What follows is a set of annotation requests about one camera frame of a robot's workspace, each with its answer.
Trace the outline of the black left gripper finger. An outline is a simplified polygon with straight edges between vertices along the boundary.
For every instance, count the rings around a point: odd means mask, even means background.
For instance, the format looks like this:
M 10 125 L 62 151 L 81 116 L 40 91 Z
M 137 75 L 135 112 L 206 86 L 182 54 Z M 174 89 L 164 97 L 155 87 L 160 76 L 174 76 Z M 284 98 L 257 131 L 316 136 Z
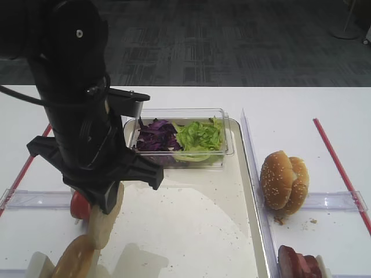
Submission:
M 156 164 L 133 150 L 123 157 L 122 181 L 146 182 L 153 190 L 158 190 L 163 181 L 163 166 Z
M 98 205 L 104 214 L 110 214 L 117 203 L 119 182 L 104 182 L 74 186 L 91 205 Z

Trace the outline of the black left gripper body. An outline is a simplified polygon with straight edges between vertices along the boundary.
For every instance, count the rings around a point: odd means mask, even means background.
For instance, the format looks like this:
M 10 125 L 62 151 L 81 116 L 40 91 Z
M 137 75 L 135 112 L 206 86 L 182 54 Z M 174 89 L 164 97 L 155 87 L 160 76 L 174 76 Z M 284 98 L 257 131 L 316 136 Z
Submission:
M 120 182 L 124 154 L 131 150 L 122 117 L 136 117 L 149 95 L 106 87 L 78 92 L 38 89 L 53 137 L 36 136 L 27 144 L 74 188 L 83 184 Z

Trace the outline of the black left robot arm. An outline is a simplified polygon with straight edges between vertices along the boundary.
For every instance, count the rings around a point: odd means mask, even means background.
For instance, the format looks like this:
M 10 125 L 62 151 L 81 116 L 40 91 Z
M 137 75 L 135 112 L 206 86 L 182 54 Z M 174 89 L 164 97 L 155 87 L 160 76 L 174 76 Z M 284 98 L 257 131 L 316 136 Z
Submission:
M 113 89 L 104 52 L 108 24 L 91 1 L 2 1 L 1 57 L 27 60 L 39 98 L 1 92 L 45 109 L 52 137 L 28 145 L 63 182 L 109 214 L 122 181 L 158 189 L 163 167 L 126 146 L 122 117 L 140 115 L 146 94 Z

